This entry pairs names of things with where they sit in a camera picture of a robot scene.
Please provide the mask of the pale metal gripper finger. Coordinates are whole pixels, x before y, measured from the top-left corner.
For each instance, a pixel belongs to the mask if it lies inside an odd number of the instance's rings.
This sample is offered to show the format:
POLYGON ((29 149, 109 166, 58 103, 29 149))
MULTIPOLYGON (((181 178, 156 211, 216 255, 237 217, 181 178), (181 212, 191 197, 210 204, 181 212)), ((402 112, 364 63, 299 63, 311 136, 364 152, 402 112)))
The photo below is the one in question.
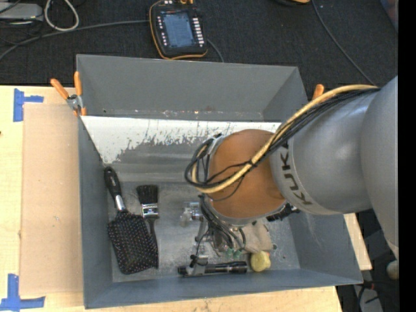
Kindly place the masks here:
POLYGON ((204 220, 200 222, 200 226, 198 229, 198 234, 195 236, 195 249, 196 253, 203 253, 205 249, 205 241, 207 236, 208 224, 204 220))
POLYGON ((207 255, 191 255, 191 263, 187 267, 189 276, 202 276, 205 274, 206 266, 208 265, 207 255))

